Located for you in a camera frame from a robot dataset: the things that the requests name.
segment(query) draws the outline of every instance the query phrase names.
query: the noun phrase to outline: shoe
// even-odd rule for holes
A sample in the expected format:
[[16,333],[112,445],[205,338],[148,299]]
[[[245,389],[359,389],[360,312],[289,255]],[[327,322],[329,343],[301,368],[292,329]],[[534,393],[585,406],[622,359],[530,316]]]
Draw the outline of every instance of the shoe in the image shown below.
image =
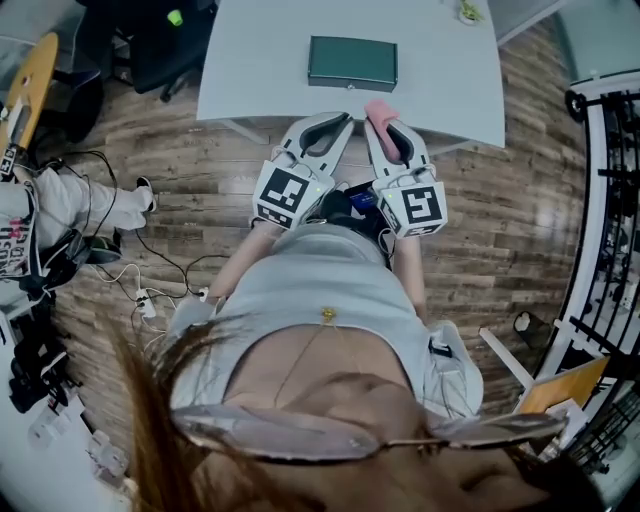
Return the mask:
[[149,213],[155,212],[158,209],[158,202],[156,201],[156,196],[153,193],[153,187],[151,186],[151,182],[149,181],[149,179],[145,178],[144,176],[140,176],[136,181],[136,186],[149,188],[149,190],[151,191],[151,204],[149,205],[149,208],[147,208],[147,211]]

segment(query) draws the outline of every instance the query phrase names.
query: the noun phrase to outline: table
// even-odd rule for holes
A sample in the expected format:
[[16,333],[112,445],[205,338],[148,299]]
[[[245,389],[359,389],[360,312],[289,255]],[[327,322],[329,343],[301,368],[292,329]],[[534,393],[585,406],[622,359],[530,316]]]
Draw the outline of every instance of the table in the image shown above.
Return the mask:
[[[221,120],[257,143],[268,140],[234,119],[304,117],[384,98],[406,124],[461,140],[504,146],[504,98],[496,38],[485,20],[467,26],[457,0],[222,0],[209,42],[199,120]],[[310,87],[312,35],[398,45],[392,93]]]
[[[13,78],[11,89],[9,89],[9,95],[7,96],[6,107],[11,110],[18,99],[22,97],[28,100],[31,108],[31,114],[25,124],[24,131],[16,141],[22,148],[27,149],[29,147],[38,125],[38,119],[44,107],[49,84],[53,77],[57,54],[58,36],[54,33],[49,33],[33,47]],[[0,122],[0,154],[4,154],[9,142],[7,126],[7,121]]]

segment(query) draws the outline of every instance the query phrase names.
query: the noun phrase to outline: black chair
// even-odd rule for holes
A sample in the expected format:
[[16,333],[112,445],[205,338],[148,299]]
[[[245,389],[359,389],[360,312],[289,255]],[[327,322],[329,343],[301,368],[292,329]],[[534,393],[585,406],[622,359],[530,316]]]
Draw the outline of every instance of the black chair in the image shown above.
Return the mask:
[[[87,8],[78,32],[82,49],[101,69],[116,66],[131,70],[139,94],[164,86],[162,101],[169,101],[184,83],[184,75],[202,69],[213,28],[213,0],[77,0]],[[168,14],[179,10],[182,23]],[[129,45],[129,58],[115,56],[111,38]]]

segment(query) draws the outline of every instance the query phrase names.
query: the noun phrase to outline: eyeglasses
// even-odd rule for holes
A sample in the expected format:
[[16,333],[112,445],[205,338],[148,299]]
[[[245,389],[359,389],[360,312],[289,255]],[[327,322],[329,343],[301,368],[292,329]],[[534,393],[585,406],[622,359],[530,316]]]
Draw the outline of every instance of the eyeglasses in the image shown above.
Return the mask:
[[175,409],[172,419],[197,446],[221,449],[226,443],[253,457],[301,462],[358,460],[400,446],[507,448],[553,438],[567,424],[548,414],[462,418],[429,427],[430,438],[381,440],[357,424],[278,409],[194,405]]

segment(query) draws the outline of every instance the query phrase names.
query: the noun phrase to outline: wooden floor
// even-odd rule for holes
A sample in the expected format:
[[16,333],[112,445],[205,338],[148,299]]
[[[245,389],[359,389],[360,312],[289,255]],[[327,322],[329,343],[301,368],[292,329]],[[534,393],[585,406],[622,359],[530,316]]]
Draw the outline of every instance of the wooden floor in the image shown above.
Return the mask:
[[[565,112],[567,73],[553,27],[539,24],[500,51],[506,102],[507,147],[485,146],[438,158],[449,224],[424,237],[424,282],[432,319],[448,318],[460,328],[485,379],[487,413],[513,407],[519,387],[477,335],[489,327],[528,368],[542,348],[530,350],[514,336],[517,312],[528,310],[546,321],[558,314],[573,265],[584,190],[581,129]],[[80,148],[104,151],[121,187],[148,176],[160,193],[159,210],[142,232],[148,244],[186,266],[214,255],[189,274],[192,288],[206,286],[247,233],[251,193],[271,147],[255,145],[215,123],[195,121],[198,88],[183,90],[169,104],[158,92],[137,95],[111,82],[101,119]],[[289,120],[256,121],[278,142]],[[110,180],[91,157],[74,160],[102,183]],[[362,139],[347,148],[340,173],[352,184],[372,171]],[[142,249],[135,236],[124,238],[125,263],[140,266],[145,287],[182,294],[179,271]],[[130,294],[137,273],[122,279]],[[157,299],[163,315],[171,305]],[[131,331],[134,304],[117,285],[104,284],[83,269],[59,293],[57,318],[72,336],[72,370],[84,382],[80,390],[87,421],[130,447],[129,412],[113,351],[100,315]],[[158,334],[141,326],[146,341]],[[154,320],[156,328],[165,323]]]

